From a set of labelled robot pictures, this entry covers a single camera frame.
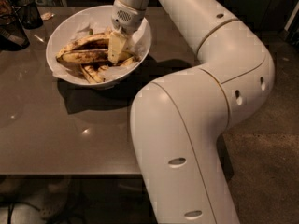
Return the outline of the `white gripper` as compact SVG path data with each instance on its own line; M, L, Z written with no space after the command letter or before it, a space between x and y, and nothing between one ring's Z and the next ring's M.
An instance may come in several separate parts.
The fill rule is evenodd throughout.
M117 63L119 61L128 40L127 35L132 35L138 30L144 16L144 10L128 7L120 0L114 1L111 21L116 31L110 34L108 43L108 60L110 62Z

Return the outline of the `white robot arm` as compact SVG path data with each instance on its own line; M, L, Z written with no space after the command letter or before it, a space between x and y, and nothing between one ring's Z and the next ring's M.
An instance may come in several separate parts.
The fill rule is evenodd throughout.
M135 154L158 224L239 224L217 139L256 112L275 79L261 40L216 0L158 0L199 65L156 78L131 109ZM115 0L112 22L131 33L149 0Z

